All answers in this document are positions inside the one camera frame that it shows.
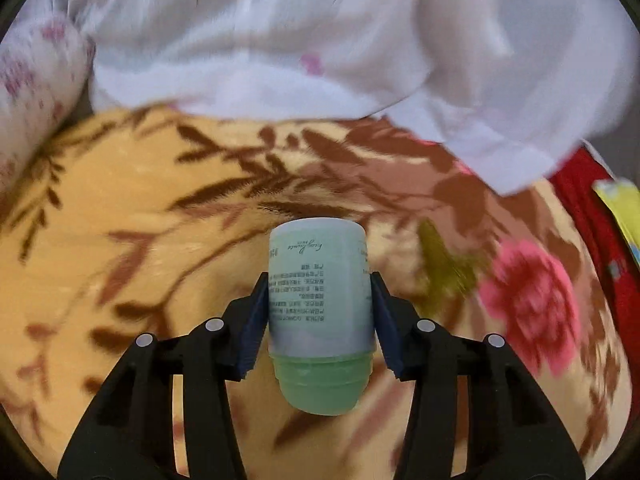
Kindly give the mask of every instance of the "white pillow with pink pattern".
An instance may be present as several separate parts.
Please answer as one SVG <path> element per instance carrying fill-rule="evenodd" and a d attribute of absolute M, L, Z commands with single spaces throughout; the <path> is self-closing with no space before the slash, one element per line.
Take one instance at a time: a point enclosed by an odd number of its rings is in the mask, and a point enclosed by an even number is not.
<path fill-rule="evenodd" d="M 61 14 L 17 23 L 0 43 L 0 206 L 76 106 L 93 55 L 92 42 Z"/>

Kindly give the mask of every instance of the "green bottle cap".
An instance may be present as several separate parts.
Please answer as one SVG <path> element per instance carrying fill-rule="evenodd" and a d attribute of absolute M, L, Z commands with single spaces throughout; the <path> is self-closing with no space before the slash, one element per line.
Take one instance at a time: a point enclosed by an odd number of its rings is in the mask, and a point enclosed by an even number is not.
<path fill-rule="evenodd" d="M 333 358 L 271 356 L 280 391 L 294 408 L 316 415 L 352 410 L 369 382 L 372 352 Z"/>

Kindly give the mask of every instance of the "floral blanket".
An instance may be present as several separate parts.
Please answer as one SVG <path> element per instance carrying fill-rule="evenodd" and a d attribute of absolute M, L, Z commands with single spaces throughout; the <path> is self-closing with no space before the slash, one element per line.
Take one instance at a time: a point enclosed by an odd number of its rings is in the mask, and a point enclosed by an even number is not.
<path fill-rule="evenodd" d="M 384 119 L 265 124 L 155 107 L 101 114 L 56 136 L 4 213 L 0 399 L 42 463 L 56 471 L 137 334 L 177 336 L 221 314 L 266 270 L 270 230 L 315 216 L 364 226 L 372 269 L 421 315 L 468 338 L 503 333 L 588 472 L 610 455 L 629 410 L 626 358 L 548 182 L 501 198 L 441 146 Z M 397 382 L 380 354 L 344 416 L 290 407 L 266 348 L 228 393 L 251 478 L 392 478 L 412 384 Z M 463 415 L 465 403 L 461 389 Z M 455 473 L 465 468 L 464 416 L 458 427 Z"/>

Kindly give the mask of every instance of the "round metal screw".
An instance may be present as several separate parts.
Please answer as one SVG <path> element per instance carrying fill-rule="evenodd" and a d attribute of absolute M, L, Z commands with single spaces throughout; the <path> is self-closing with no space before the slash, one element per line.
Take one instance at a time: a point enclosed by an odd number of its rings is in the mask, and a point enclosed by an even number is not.
<path fill-rule="evenodd" d="M 436 324 L 431 319 L 421 319 L 416 326 L 420 332 L 433 332 L 436 330 Z"/>
<path fill-rule="evenodd" d="M 224 321 L 222 321 L 219 317 L 214 317 L 213 319 L 209 319 L 205 323 L 204 328 L 209 330 L 209 332 L 217 332 L 218 330 L 222 330 L 224 325 Z"/>
<path fill-rule="evenodd" d="M 489 336 L 489 344 L 495 348 L 502 348 L 504 346 L 504 338 L 501 335 L 491 334 Z"/>
<path fill-rule="evenodd" d="M 136 345 L 144 348 L 149 346 L 154 341 L 154 337 L 151 334 L 141 334 L 136 339 Z"/>

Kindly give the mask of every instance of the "pink patterned fabric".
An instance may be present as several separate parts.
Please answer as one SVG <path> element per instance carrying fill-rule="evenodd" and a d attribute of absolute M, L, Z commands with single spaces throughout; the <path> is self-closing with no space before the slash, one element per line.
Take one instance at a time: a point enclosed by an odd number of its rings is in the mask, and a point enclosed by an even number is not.
<path fill-rule="evenodd" d="M 28 160 L 75 107 L 94 55 L 65 16 L 12 27 L 0 44 L 0 216 Z"/>
<path fill-rule="evenodd" d="M 505 242 L 492 275 L 478 293 L 490 316 L 506 324 L 505 335 L 529 371 L 547 362 L 560 376 L 577 352 L 578 305 L 562 263 L 533 242 Z"/>

